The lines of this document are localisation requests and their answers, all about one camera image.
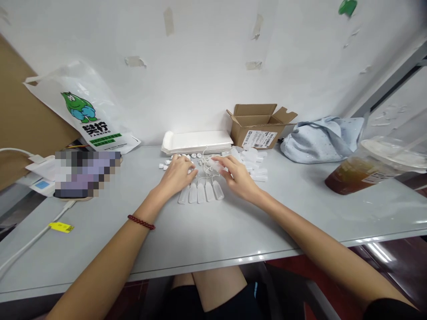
bracelet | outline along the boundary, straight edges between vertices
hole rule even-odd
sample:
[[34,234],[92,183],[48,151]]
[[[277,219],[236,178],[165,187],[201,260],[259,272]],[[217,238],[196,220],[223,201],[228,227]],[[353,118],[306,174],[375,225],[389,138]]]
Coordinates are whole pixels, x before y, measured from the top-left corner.
[[142,221],[141,219],[138,219],[137,217],[134,217],[132,215],[128,215],[128,219],[132,220],[133,222],[136,222],[140,225],[143,225],[144,227],[146,227],[150,230],[154,230],[156,228],[156,226],[154,224],[148,224],[145,221]]

light blue bag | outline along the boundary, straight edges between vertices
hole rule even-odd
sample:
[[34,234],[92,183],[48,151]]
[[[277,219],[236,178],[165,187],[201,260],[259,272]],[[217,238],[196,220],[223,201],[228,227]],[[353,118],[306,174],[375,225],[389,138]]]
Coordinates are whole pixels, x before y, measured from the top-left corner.
[[298,122],[280,150],[290,160],[304,164],[342,161],[356,151],[363,122],[363,118],[333,116]]

yellow tag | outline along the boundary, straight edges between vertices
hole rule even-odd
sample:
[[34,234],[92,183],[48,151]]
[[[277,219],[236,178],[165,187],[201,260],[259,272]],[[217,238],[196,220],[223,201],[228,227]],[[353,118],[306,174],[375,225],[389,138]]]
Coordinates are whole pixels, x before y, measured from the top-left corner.
[[53,230],[61,231],[65,233],[70,233],[71,230],[74,229],[73,226],[70,226],[69,224],[64,224],[62,222],[52,222],[52,223],[49,223],[49,225]]

white plastic bag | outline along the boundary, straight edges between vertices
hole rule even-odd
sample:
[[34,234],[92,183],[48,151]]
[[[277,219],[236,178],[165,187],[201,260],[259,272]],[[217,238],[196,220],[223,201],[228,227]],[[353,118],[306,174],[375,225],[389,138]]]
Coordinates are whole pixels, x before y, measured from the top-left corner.
[[96,151],[128,153],[141,143],[121,119],[124,110],[102,78],[82,62],[27,78],[27,89],[72,125]]

metal frame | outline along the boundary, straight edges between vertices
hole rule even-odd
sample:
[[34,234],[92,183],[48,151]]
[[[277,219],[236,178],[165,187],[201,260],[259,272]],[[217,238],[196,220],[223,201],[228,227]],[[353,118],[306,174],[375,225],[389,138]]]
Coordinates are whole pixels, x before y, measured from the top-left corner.
[[427,66],[427,41],[351,117],[363,117],[367,112],[373,112],[425,66]]

